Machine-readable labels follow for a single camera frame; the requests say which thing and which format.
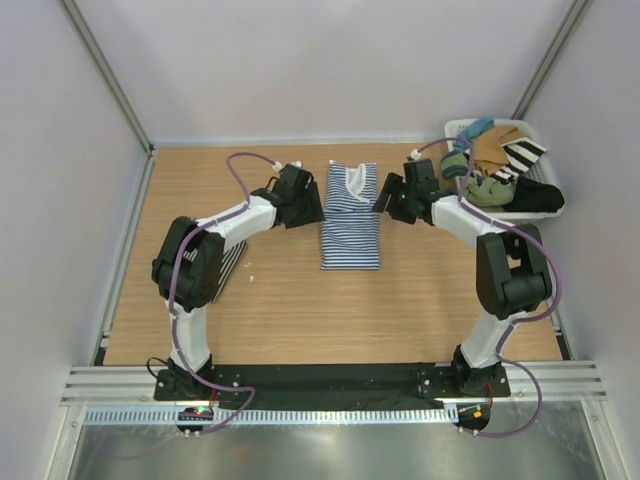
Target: brown cloth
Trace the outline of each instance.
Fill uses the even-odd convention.
[[[526,134],[511,125],[501,125],[487,130],[473,141],[476,156],[476,169],[489,177],[509,165],[507,154],[502,146],[506,143],[526,138]]]

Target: black and white striped cloth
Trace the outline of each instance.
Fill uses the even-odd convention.
[[[229,250],[227,250],[222,256],[222,267],[220,268],[220,280],[218,280],[218,293],[216,293],[215,298],[211,301],[214,303],[218,300],[218,297],[222,293],[224,286],[227,284],[227,280],[229,280],[229,276],[231,272],[233,272],[234,268],[244,255],[244,252],[247,251],[248,245],[246,241],[242,241],[240,243],[235,244]]]
[[[509,165],[501,167],[491,175],[491,178],[504,185],[515,182],[520,175],[527,173],[547,151],[546,148],[530,138],[521,138],[505,143],[502,145],[502,149],[507,154]],[[464,153],[464,156],[469,160],[469,150]]]
[[[356,168],[330,161],[322,222],[322,270],[379,270],[380,223],[375,163]]]

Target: wooden table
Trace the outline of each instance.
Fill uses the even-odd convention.
[[[402,172],[409,144],[241,148],[282,163],[303,160],[324,201],[329,159],[348,166],[377,162],[378,187]],[[133,246],[105,364],[144,364],[166,358],[168,314],[151,281],[171,221],[219,213],[242,201],[225,165],[239,148],[161,150]],[[442,148],[429,152],[438,166]],[[245,157],[235,165],[250,189],[273,174]],[[249,239],[249,249],[215,305],[208,338],[217,363],[392,363],[448,361],[470,333],[480,305],[475,253],[425,223],[381,219],[380,271],[321,271],[319,225],[276,228]],[[518,329],[508,358],[557,360],[549,320]]]

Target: white laundry basket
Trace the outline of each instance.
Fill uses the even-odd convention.
[[[465,128],[475,122],[475,119],[465,118],[464,120],[451,120],[447,122],[444,126],[444,133],[447,137],[457,137]],[[514,127],[518,127],[521,131],[527,134],[527,136],[536,143],[544,145],[543,142],[540,141],[538,134],[535,132],[533,127],[529,125],[527,122],[523,122],[522,120],[508,120],[508,119],[496,119],[496,125],[513,125]],[[447,146],[449,147],[449,151],[453,150],[453,142],[447,142]],[[535,180],[540,183],[546,183],[549,185],[555,185],[555,182],[552,177],[551,169],[550,169],[550,158],[549,154],[545,153],[540,157],[540,159],[535,163],[533,167],[529,169],[527,173],[524,174],[525,177],[530,178],[531,180]],[[460,177],[456,177],[456,185],[459,186]],[[521,224],[521,223],[531,223],[536,220],[540,220],[542,218],[549,217],[557,217],[562,213],[562,208],[557,212],[505,212],[501,208],[485,208],[483,209],[487,213],[490,213],[492,217],[497,218],[499,220],[505,220],[507,222]]]

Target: white wall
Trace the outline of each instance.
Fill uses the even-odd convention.
[[[640,2],[594,2],[527,120],[567,197],[544,231],[565,278],[575,353],[596,360],[640,444]]]
[[[142,149],[53,0],[0,5],[0,465],[34,478],[87,362]]]
[[[156,142],[389,139],[510,116],[569,0],[79,0]]]

